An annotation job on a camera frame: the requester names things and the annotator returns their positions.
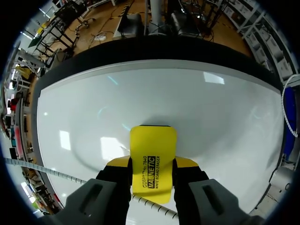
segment wire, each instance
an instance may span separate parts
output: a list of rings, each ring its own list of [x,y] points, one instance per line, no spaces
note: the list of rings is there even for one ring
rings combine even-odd
[[[287,79],[287,81],[286,81],[286,83],[283,87],[283,91],[282,91],[282,95],[281,95],[281,107],[282,107],[283,116],[285,118],[285,122],[287,124],[287,127],[289,128],[290,132],[292,133],[292,135],[294,137],[298,137],[298,134],[297,134],[297,130],[293,131],[293,129],[291,128],[291,125],[289,123],[289,120],[287,119],[287,116],[286,116],[286,113],[285,113],[284,96],[285,96],[285,89],[286,89],[288,83],[290,82],[290,80],[293,79],[294,77],[299,76],[299,75],[300,74],[294,74],[294,75],[290,76],[289,79]]]
[[[29,163],[26,161],[22,161],[22,160],[17,160],[17,159],[11,159],[11,158],[4,158],[4,161],[6,164],[9,165],[15,165],[15,166],[22,166],[22,167],[27,167],[30,169],[34,169],[43,173],[48,173],[57,177],[61,177],[76,183],[80,183],[80,184],[85,184],[87,181],[67,175],[65,173],[61,173],[55,170],[51,170],[48,169],[46,167],[40,166],[40,165],[36,165],[33,163]],[[155,202],[149,201],[145,198],[142,197],[138,197],[136,195],[131,195],[132,200],[135,202],[139,202],[141,204],[143,204],[144,206],[147,206],[148,208],[151,207],[152,210],[157,210],[157,212],[159,212],[161,215],[164,214],[166,217],[172,218],[172,220],[178,221],[178,214],[177,212],[168,209],[162,205],[156,204]]]
[[[101,33],[102,29],[104,28],[104,26],[107,24],[107,22],[108,22],[109,20],[113,19],[113,18],[112,18],[113,13],[114,13],[118,8],[119,8],[119,5],[117,5],[117,7],[111,12],[110,17],[104,22],[104,24],[102,25],[102,27],[100,28],[100,30],[98,31],[98,33],[97,33],[96,35],[92,35],[93,37],[90,39],[90,44],[89,44],[89,46],[88,46],[88,49],[89,49],[90,46],[93,44],[94,39],[95,39],[95,36],[97,36],[98,34]]]
[[[163,25],[161,25],[161,26],[158,26],[158,25],[156,25],[155,23],[152,23],[152,22],[150,22],[150,23],[153,24],[153,25],[155,25],[155,26],[157,26],[157,29],[155,29],[154,31],[152,31],[150,34],[153,34],[155,31],[159,30],[159,29],[162,28],[162,27],[165,27],[165,26],[169,27],[168,24],[163,24]]]
[[[144,36],[147,31],[147,22],[148,22],[148,0],[145,0],[145,21],[144,21]]]
[[[167,36],[166,34],[164,34],[164,33],[150,33],[150,34],[148,34],[149,36],[151,36],[151,35],[164,35],[164,36]]]

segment desk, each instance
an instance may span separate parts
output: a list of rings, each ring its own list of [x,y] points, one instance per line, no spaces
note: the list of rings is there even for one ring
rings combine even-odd
[[[19,158],[23,156],[24,160],[27,161],[27,157],[26,157],[27,140],[24,131],[23,98],[20,98],[18,104],[16,105],[14,118],[15,118],[14,131],[15,131],[17,152]]]
[[[34,38],[34,39],[31,41],[31,43],[29,44],[29,47],[37,46],[36,49],[37,49],[39,52],[41,52],[43,55],[47,56],[47,57],[49,57],[49,55],[48,55],[46,52],[42,52],[41,50],[39,50],[39,49],[38,49],[38,46],[39,46],[40,44],[42,44],[42,45],[46,48],[46,50],[49,50],[50,52],[54,53],[54,51],[52,51],[52,50],[50,49],[50,47],[49,47],[46,43],[43,43],[44,38],[45,38],[48,34],[52,34],[58,41],[60,41],[60,42],[61,42],[64,46],[66,46],[68,49],[72,49],[72,47],[73,47],[74,44],[75,44],[75,41],[72,41],[72,40],[65,34],[65,32],[61,31],[60,28],[57,27],[57,25],[61,22],[61,19],[56,18],[56,19],[53,19],[53,21],[54,21],[54,22],[51,22],[51,23],[49,24],[49,26],[48,26],[47,28],[45,28],[45,29],[43,30],[43,32],[42,32],[40,35],[38,35],[36,38]],[[59,33],[61,34],[60,37],[53,33],[53,29],[54,29],[54,28],[56,28],[56,29],[59,31]],[[61,40],[61,37],[62,37],[62,36],[64,36],[64,37],[72,44],[72,46],[69,46],[66,42],[64,42],[63,40]]]

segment metal pole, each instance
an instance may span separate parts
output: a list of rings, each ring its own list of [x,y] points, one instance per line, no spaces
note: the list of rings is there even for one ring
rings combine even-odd
[[[150,4],[151,4],[152,23],[159,26],[162,23],[161,20],[162,1],[150,0]]]

